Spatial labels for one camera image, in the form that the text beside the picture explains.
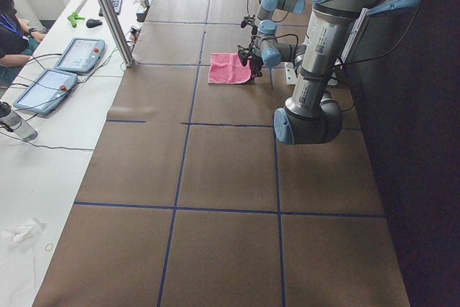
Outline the green plastic tool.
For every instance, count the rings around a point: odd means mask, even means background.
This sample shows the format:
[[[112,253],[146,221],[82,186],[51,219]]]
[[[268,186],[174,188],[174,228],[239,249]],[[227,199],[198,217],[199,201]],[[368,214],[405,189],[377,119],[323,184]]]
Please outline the green plastic tool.
[[[68,16],[68,21],[70,22],[72,28],[77,27],[77,21],[83,20],[85,20],[85,18],[80,16],[77,12],[73,12],[71,15]]]

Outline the black computer mouse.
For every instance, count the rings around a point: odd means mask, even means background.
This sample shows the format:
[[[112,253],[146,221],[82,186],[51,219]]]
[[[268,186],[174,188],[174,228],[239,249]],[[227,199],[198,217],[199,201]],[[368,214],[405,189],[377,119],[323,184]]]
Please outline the black computer mouse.
[[[102,21],[100,19],[88,19],[86,21],[86,27],[89,29],[98,27],[102,25]]]

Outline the pink grey microfiber towel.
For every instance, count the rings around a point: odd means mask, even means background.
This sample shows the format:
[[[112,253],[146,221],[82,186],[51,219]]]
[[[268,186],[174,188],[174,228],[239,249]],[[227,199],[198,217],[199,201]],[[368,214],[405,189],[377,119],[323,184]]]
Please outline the pink grey microfiber towel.
[[[237,53],[212,53],[208,83],[243,84],[251,78],[248,65],[243,66]]]

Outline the upper teach pendant tablet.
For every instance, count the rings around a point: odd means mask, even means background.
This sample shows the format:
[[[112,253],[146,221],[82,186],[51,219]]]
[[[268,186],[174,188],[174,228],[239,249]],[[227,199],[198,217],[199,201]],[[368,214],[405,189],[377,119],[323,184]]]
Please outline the upper teach pendant tablet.
[[[93,70],[105,50],[105,41],[75,37],[71,40],[55,69],[70,73],[88,73]]]

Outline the person in black shirt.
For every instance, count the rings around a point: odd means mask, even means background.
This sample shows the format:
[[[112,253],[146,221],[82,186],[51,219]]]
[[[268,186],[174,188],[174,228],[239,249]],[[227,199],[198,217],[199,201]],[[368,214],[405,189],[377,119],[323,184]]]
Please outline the person in black shirt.
[[[17,17],[14,0],[1,0],[1,86],[10,86],[46,34]]]

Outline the clear water bottle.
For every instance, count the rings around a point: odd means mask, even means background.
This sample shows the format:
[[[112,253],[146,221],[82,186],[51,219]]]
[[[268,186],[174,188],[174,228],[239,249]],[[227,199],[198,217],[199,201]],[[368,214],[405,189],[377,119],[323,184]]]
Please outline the clear water bottle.
[[[1,123],[5,124],[18,137],[25,141],[33,140],[37,137],[37,131],[28,124],[15,110],[12,110],[7,102],[1,102]]]

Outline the teach pendant tablet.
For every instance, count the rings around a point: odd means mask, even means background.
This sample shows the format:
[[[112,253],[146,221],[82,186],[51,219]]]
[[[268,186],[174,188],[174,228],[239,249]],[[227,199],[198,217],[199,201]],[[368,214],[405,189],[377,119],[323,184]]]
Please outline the teach pendant tablet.
[[[75,73],[45,69],[13,105],[36,114],[49,114],[70,93],[77,80]]]
[[[93,70],[105,50],[105,41],[75,37],[71,40],[55,69],[70,73],[88,73]]]

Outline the rubber band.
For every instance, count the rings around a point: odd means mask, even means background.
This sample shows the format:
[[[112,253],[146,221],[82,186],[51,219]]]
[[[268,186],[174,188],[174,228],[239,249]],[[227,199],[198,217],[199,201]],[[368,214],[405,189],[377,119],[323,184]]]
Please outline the rubber band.
[[[49,243],[45,246],[45,251],[49,252],[53,249],[54,245],[52,243]]]

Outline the crumpled white tissue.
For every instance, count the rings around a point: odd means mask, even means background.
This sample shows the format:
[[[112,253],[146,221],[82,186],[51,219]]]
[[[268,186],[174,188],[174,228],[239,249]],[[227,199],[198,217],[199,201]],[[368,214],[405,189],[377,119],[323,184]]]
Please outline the crumpled white tissue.
[[[20,244],[28,239],[36,237],[46,229],[46,223],[37,218],[29,218],[21,224],[1,231],[1,238],[9,244]]]

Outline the aluminium frame post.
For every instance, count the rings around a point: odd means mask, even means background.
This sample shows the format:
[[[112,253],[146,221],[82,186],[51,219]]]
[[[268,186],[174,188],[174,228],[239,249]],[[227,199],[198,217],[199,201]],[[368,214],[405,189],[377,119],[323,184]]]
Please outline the aluminium frame post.
[[[119,49],[125,66],[127,68],[132,67],[134,63],[134,58],[125,39],[125,35],[121,29],[118,17],[113,9],[113,6],[111,5],[111,1],[98,0],[98,2],[103,10],[103,16],[107,21],[110,32],[112,34],[112,37],[114,38],[117,48]]]

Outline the lower teach pendant tablet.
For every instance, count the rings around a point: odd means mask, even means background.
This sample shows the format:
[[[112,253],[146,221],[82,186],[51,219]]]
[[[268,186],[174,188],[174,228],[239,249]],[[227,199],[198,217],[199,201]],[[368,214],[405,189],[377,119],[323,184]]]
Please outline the lower teach pendant tablet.
[[[36,114],[49,114],[70,93],[77,80],[75,73],[45,69],[13,105]]]

